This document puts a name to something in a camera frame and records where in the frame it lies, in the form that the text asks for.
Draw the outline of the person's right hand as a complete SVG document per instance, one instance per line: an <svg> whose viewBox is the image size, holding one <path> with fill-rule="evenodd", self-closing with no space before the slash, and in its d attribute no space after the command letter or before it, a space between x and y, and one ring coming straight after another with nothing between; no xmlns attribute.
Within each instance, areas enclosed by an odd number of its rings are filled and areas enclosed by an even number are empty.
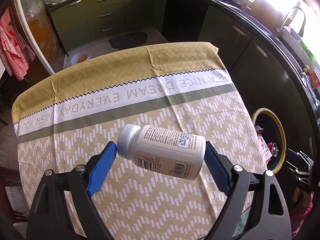
<svg viewBox="0 0 320 240"><path fill-rule="evenodd" d="M294 210L306 210L312 202L314 192L305 192L300 188L296 188L292 197Z"/></svg>

